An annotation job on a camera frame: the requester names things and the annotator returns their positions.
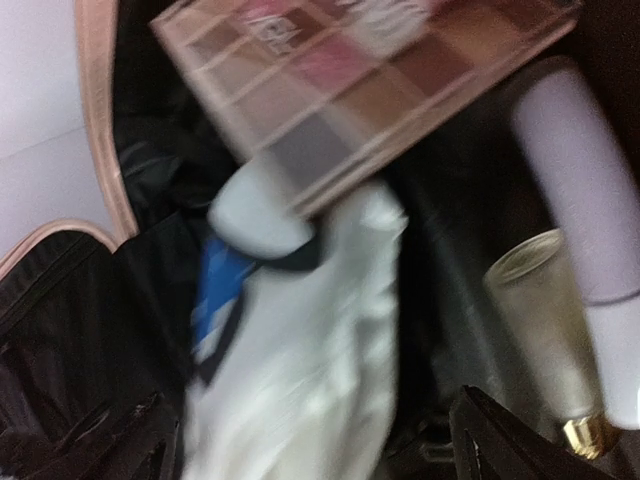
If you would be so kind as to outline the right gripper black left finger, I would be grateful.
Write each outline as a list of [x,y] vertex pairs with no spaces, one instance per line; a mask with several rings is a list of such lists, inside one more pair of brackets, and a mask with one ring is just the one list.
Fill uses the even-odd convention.
[[173,479],[178,420],[152,392],[119,412],[107,402],[57,440],[7,429],[1,434],[3,479]]

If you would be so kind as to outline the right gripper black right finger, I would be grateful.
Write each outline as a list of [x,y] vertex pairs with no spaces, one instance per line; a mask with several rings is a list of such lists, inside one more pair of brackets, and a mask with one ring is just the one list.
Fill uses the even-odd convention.
[[450,410],[459,479],[609,479],[590,462],[605,453],[617,431],[596,415],[563,426],[570,446],[549,442],[474,386],[461,388]]

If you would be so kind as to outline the white garment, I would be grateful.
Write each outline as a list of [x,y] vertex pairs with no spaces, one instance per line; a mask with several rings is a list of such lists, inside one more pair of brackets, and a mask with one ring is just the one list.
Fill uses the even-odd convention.
[[186,479],[370,479],[396,411],[406,215],[368,182],[313,224],[252,161],[208,212]]

